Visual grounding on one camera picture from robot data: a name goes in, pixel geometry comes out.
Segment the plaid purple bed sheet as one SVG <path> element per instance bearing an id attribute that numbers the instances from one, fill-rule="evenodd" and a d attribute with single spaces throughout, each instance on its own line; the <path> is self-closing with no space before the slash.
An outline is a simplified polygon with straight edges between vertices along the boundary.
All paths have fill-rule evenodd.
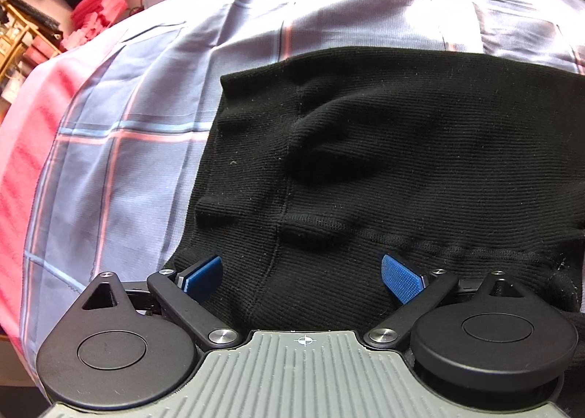
<path id="1" fill-rule="evenodd" d="M 174 252 L 226 73 L 346 45 L 584 71 L 583 0 L 147 0 L 42 63 L 1 126 L 1 325 L 30 379 L 89 281 Z"/>

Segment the black knit pants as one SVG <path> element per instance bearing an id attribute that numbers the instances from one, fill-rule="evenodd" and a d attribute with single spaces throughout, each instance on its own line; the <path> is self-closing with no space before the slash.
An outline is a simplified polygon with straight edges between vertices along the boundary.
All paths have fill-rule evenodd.
<path id="1" fill-rule="evenodd" d="M 390 313 L 389 253 L 507 271 L 583 325 L 583 77 L 349 47 L 221 84 L 170 266 L 221 258 L 208 307 L 231 326 L 366 330 Z"/>

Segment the pink folded towel stack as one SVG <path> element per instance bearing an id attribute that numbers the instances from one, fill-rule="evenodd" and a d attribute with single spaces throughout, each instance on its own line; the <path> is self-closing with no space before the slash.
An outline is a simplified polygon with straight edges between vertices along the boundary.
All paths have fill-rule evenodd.
<path id="1" fill-rule="evenodd" d="M 60 42 L 60 48 L 68 51 L 93 40 L 127 9 L 127 0 L 81 0 L 71 13 L 72 32 Z"/>

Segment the wooden shelf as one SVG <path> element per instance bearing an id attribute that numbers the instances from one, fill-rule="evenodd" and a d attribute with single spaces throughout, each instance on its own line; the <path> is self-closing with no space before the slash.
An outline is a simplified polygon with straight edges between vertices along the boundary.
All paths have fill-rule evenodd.
<path id="1" fill-rule="evenodd" d="M 60 24 L 23 0 L 1 0 L 1 91 L 59 55 Z"/>

